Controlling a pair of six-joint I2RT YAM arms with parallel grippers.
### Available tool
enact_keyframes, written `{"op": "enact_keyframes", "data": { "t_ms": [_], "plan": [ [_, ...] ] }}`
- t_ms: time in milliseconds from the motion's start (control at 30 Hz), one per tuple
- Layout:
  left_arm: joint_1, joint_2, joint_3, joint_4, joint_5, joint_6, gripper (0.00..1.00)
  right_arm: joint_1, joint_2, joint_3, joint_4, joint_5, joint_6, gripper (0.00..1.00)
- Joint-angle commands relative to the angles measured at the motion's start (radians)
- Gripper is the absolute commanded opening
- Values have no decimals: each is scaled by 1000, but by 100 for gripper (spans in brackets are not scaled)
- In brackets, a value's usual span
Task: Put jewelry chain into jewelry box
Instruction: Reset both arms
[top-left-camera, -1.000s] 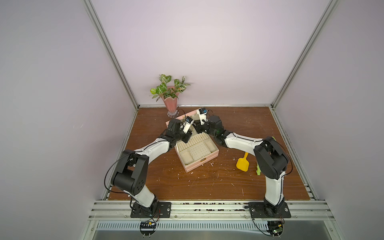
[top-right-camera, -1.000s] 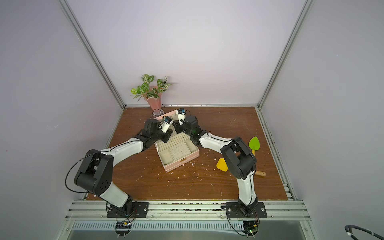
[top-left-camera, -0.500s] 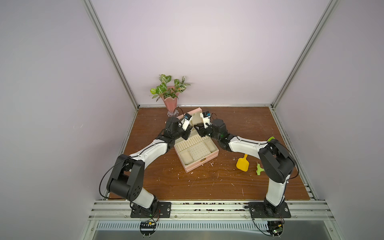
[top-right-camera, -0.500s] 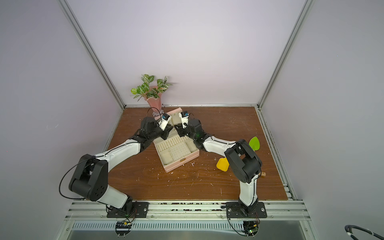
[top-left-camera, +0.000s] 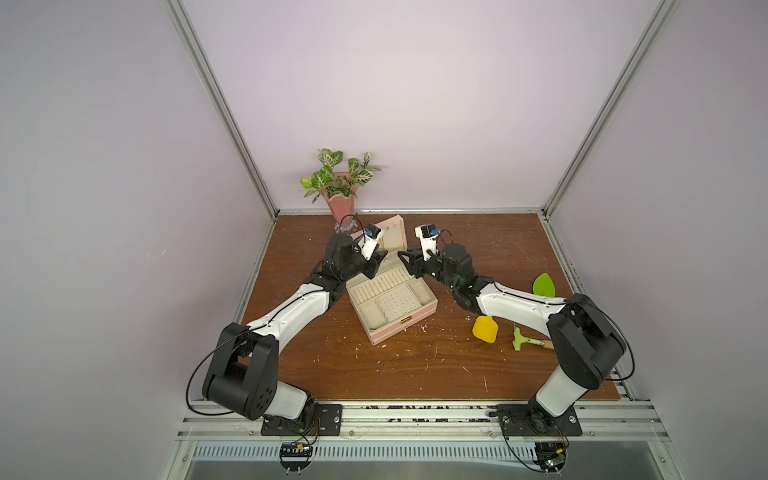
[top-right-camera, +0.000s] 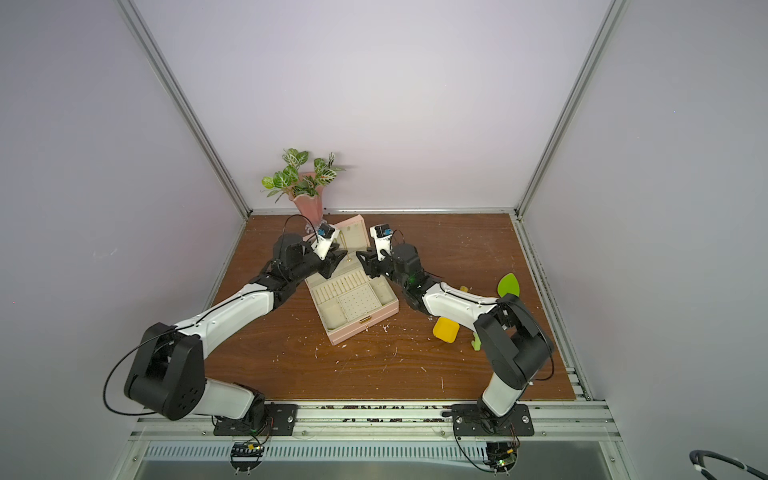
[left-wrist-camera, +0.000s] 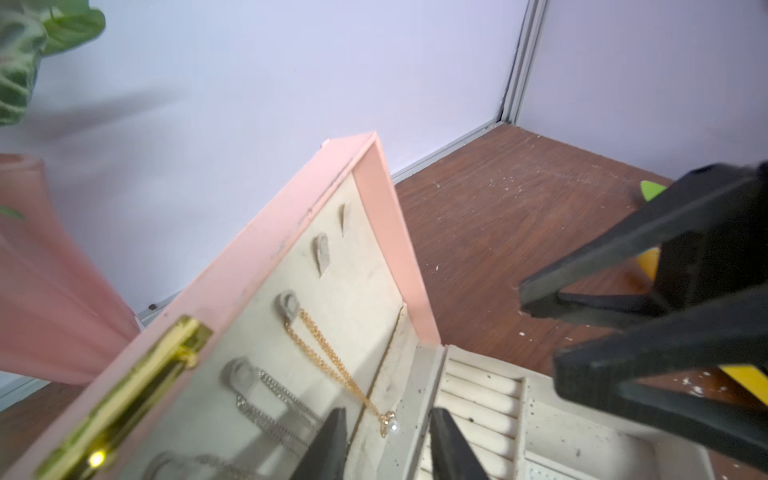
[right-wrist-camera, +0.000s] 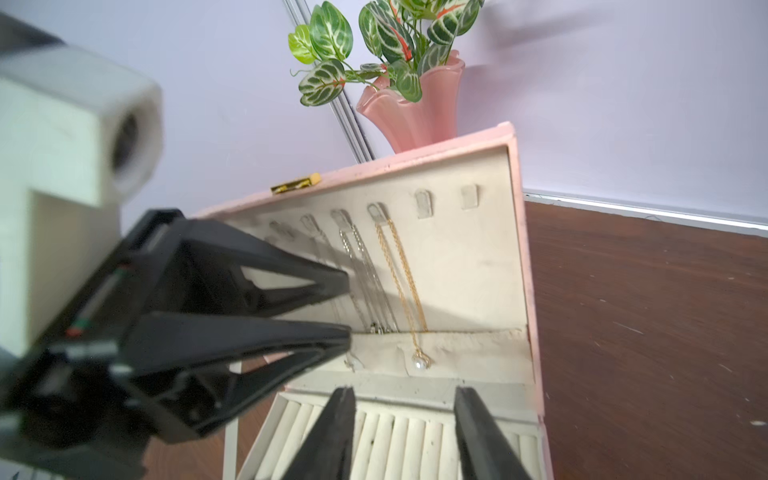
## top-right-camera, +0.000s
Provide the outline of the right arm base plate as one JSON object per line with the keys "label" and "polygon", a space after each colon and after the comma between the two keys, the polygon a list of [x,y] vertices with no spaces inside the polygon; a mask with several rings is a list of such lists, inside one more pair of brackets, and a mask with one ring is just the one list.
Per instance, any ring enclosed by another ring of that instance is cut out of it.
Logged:
{"label": "right arm base plate", "polygon": [[535,430],[527,405],[516,403],[498,417],[476,404],[454,404],[450,407],[453,431],[458,436],[533,437]]}

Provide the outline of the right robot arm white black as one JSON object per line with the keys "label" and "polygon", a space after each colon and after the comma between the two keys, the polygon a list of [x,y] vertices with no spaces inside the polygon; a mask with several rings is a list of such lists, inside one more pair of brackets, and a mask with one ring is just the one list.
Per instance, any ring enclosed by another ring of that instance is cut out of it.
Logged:
{"label": "right robot arm white black", "polygon": [[411,244],[378,253],[368,248],[356,256],[366,275],[383,276],[398,286],[412,309],[447,318],[477,335],[492,377],[470,419],[491,434],[507,434],[513,408],[554,353],[551,338],[520,298],[512,293],[481,297],[453,288],[422,267]]}

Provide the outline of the pink jewelry box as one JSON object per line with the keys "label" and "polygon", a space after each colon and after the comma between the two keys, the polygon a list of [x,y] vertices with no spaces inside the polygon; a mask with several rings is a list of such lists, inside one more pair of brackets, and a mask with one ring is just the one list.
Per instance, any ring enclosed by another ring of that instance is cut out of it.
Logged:
{"label": "pink jewelry box", "polygon": [[369,230],[360,215],[335,225],[337,242],[347,251],[330,278],[314,274],[305,280],[323,328],[333,345],[399,312],[399,300],[384,277],[370,278],[356,256],[370,246]]}

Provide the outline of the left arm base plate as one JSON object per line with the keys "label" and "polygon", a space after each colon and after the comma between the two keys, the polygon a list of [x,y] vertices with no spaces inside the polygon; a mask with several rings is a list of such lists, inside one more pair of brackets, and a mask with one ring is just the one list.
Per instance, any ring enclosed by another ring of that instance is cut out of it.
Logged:
{"label": "left arm base plate", "polygon": [[215,436],[291,436],[297,420],[298,405],[259,403],[242,419],[217,417]]}

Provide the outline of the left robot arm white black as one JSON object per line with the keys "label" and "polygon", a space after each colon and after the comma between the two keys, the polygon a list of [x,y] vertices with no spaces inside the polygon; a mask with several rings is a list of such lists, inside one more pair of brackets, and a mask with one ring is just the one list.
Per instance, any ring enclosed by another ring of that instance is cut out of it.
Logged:
{"label": "left robot arm white black", "polygon": [[336,237],[329,227],[313,241],[283,234],[273,246],[272,258],[236,293],[186,320],[147,328],[127,354],[133,362],[124,395],[147,415],[171,421],[208,416],[217,435],[260,435],[269,426],[263,395],[207,377],[205,360],[249,323],[285,304],[310,276],[330,278],[348,254]]}

